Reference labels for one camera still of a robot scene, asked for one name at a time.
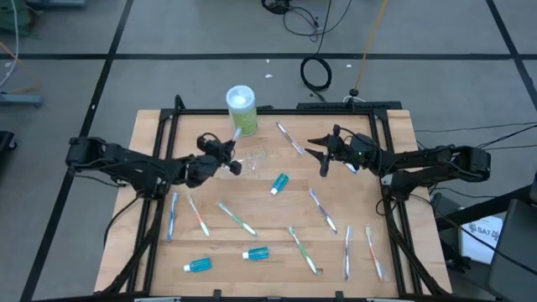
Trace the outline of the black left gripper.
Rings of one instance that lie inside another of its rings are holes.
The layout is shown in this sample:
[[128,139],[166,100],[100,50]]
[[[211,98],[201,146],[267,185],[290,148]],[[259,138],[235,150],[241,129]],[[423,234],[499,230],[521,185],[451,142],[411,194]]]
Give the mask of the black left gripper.
[[[212,145],[215,149],[215,154],[221,158],[232,158],[236,142],[228,140],[221,142],[213,140]],[[217,169],[224,173],[232,175],[240,175],[242,172],[242,164],[239,161],[232,160],[223,162],[221,165],[217,158],[212,155],[201,155],[194,157],[188,164],[186,169],[186,185],[189,188],[195,188],[202,185],[208,178],[212,177]]]

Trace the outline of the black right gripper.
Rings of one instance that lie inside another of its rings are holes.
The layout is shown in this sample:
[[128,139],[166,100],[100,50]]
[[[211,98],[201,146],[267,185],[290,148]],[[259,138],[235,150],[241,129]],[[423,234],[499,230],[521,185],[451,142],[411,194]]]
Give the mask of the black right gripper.
[[308,142],[326,147],[326,153],[306,148],[305,151],[316,158],[321,164],[321,177],[326,177],[329,164],[334,159],[336,152],[337,138],[341,137],[346,144],[353,149],[352,164],[356,169],[369,169],[374,175],[380,176],[380,149],[379,146],[369,137],[360,133],[353,133],[347,128],[342,128],[335,124],[332,134],[327,134],[322,138],[309,138]]

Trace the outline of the purple toothbrush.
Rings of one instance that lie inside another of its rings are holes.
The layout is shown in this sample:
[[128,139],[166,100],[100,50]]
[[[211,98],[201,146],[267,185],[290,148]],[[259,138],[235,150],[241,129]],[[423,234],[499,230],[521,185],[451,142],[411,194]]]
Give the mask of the purple toothbrush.
[[287,132],[287,130],[284,128],[284,126],[281,124],[281,122],[275,123],[277,128],[280,130],[280,132],[284,135],[284,137],[289,141],[289,143],[295,148],[298,154],[303,154],[304,149],[302,149],[301,146],[290,136],[290,134]]
[[343,257],[343,278],[348,281],[350,278],[350,236],[352,235],[352,227],[347,226],[345,235],[345,249]]
[[320,211],[320,213],[324,217],[328,227],[331,229],[332,232],[337,234],[337,228],[336,228],[336,225],[335,225],[334,221],[331,219],[331,217],[328,215],[328,213],[326,212],[326,210],[324,209],[324,207],[320,203],[320,200],[318,199],[317,194],[315,193],[315,191],[313,189],[309,188],[309,193],[310,193],[310,197],[316,203],[316,206],[317,206],[318,210]]

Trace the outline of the teal mouthwash bottle white cap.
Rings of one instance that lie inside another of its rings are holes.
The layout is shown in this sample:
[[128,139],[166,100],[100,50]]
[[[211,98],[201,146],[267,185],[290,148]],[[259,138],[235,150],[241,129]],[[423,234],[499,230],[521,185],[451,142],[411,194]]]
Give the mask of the teal mouthwash bottle white cap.
[[272,189],[270,190],[270,194],[277,195],[287,185],[288,181],[288,175],[280,174],[278,178],[274,181]]
[[269,257],[269,249],[267,247],[256,247],[248,249],[242,253],[244,260],[262,260]]
[[199,273],[211,269],[211,259],[210,258],[200,258],[196,259],[190,263],[187,263],[184,266],[184,271],[186,273]]

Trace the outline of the green toothbrush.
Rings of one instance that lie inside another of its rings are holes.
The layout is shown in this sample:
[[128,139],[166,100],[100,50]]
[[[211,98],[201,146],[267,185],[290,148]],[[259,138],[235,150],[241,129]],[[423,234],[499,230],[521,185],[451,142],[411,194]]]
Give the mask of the green toothbrush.
[[245,221],[241,220],[238,216],[232,213],[224,203],[219,202],[218,206],[224,212],[226,212],[237,224],[239,224],[244,230],[246,230],[249,234],[255,237],[258,236],[258,233],[251,226],[249,226]]
[[300,253],[302,254],[302,256],[305,259],[305,261],[307,262],[307,264],[308,264],[310,270],[312,271],[312,273],[314,275],[322,275],[324,273],[323,269],[318,268],[315,265],[314,260],[311,258],[309,253],[305,250],[305,247],[303,246],[303,244],[301,243],[301,241],[297,237],[295,229],[293,227],[291,227],[291,226],[289,227],[289,233],[292,236],[292,238],[294,238],[295,243],[297,244],[298,249],[300,250]]

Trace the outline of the orange toothbrush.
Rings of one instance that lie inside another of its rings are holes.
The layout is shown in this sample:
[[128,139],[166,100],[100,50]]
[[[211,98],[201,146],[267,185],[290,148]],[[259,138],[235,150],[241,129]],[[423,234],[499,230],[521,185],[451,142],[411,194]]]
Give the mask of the orange toothbrush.
[[203,221],[202,216],[201,216],[200,212],[197,210],[196,204],[195,204],[193,198],[190,195],[188,196],[188,201],[189,201],[189,204],[190,204],[192,210],[196,214],[196,219],[197,219],[197,221],[199,222],[199,224],[201,226],[201,230],[203,231],[203,233],[205,234],[206,237],[209,237],[210,236],[210,230],[209,230],[208,226],[205,224],[205,222]]
[[371,230],[371,227],[369,225],[365,226],[365,233],[366,233],[366,238],[368,240],[369,250],[370,250],[370,253],[372,255],[372,259],[373,259],[373,262],[374,262],[374,266],[375,266],[378,278],[381,281],[384,281],[384,273],[383,273],[383,269],[382,269],[382,264],[378,260],[378,256],[376,254],[376,250],[375,250],[375,246],[374,246],[374,242],[373,242],[372,230]]

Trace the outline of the green wipes canister white lid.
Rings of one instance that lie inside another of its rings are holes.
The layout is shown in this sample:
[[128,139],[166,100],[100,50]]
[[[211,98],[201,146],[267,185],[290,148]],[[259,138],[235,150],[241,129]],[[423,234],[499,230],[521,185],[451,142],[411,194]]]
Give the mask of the green wipes canister white lid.
[[258,129],[255,94],[249,86],[234,86],[226,94],[226,103],[235,129],[243,136],[253,135]]

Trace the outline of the white printed box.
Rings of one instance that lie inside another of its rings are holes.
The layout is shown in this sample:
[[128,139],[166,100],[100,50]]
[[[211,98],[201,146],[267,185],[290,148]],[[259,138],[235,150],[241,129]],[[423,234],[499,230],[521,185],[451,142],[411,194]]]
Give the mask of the white printed box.
[[459,231],[459,250],[461,255],[475,262],[490,264],[494,251],[468,235],[468,232],[491,247],[496,247],[503,228],[503,220],[496,216],[487,216],[464,224],[461,227],[463,228],[463,231]]

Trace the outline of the black office chair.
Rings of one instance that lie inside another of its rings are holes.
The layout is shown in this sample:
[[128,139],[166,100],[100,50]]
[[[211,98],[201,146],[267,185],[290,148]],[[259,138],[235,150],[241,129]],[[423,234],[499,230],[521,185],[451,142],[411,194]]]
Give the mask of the black office chair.
[[537,302],[537,207],[511,202],[496,249],[534,273],[495,254],[488,287],[509,302]]

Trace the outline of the grey metal stand base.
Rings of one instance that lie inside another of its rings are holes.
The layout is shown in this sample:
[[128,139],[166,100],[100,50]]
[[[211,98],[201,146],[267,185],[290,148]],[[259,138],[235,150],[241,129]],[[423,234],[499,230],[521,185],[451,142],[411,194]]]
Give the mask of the grey metal stand base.
[[0,106],[34,106],[41,107],[43,101],[39,95],[19,95],[0,93]]

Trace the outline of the black floor object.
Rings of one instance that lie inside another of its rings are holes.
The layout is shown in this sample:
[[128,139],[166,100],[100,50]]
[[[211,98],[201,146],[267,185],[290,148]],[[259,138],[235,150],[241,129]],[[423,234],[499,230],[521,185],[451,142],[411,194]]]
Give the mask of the black floor object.
[[17,146],[14,140],[14,133],[0,131],[0,165],[3,165],[8,160],[8,157]]

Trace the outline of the grey-blue cart base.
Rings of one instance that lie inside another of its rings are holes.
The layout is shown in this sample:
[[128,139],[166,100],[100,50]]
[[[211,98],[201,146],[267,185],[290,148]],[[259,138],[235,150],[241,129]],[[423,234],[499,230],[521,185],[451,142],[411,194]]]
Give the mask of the grey-blue cart base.
[[87,0],[26,0],[26,3],[32,8],[83,8]]

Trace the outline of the green equipment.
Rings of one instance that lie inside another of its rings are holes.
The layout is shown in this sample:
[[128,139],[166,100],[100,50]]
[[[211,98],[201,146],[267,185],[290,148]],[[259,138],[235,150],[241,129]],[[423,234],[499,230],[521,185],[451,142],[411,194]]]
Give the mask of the green equipment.
[[0,0],[0,29],[19,35],[30,35],[35,24],[34,15],[26,0]]

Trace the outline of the black aluminium table frame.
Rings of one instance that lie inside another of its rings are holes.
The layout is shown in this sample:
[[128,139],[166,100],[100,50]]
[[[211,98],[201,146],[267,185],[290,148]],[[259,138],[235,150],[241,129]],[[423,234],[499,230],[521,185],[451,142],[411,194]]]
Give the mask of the black aluminium table frame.
[[[143,292],[154,296],[187,298],[347,298],[387,297],[401,293],[426,292],[409,260],[388,234],[380,205],[379,179],[368,171],[353,174],[341,163],[332,163],[326,177],[308,154],[298,154],[276,126],[281,122],[300,144],[328,134],[335,124],[353,133],[365,133],[379,140],[383,148],[403,152],[415,149],[409,113],[398,105],[358,105],[341,103],[306,105],[296,110],[264,110],[258,114],[258,130],[241,138],[236,148],[264,147],[265,165],[254,174],[240,177],[217,172],[203,185],[190,189],[173,187],[161,201],[138,201],[123,188],[118,192],[115,212],[118,219],[108,233],[107,245],[96,278],[96,290],[109,287],[120,274],[140,240],[139,230],[158,226],[157,237],[141,257],[123,285],[123,292]],[[289,176],[287,185],[271,195],[280,174]],[[334,221],[331,231],[309,188]],[[174,192],[173,240],[167,242],[169,211]],[[210,230],[206,237],[192,210],[191,196]],[[251,226],[252,236],[237,224],[218,203]],[[350,278],[343,278],[343,257],[347,226],[350,236]],[[384,281],[378,278],[366,238],[369,225]],[[289,227],[314,260],[322,275],[314,275],[303,258]],[[267,247],[269,257],[244,260],[242,253]],[[196,259],[210,258],[212,267],[186,273],[184,266]]]

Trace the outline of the black diagonal frame bar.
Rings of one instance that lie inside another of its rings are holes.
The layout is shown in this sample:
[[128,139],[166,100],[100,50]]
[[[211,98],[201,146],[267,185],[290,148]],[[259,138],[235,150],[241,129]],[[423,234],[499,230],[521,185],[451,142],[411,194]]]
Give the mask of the black diagonal frame bar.
[[477,221],[483,217],[494,216],[505,212],[508,210],[508,206],[512,200],[520,200],[529,205],[537,205],[537,185],[527,185],[507,194],[439,217],[435,220],[437,230],[441,232],[453,228],[455,224],[460,226]]

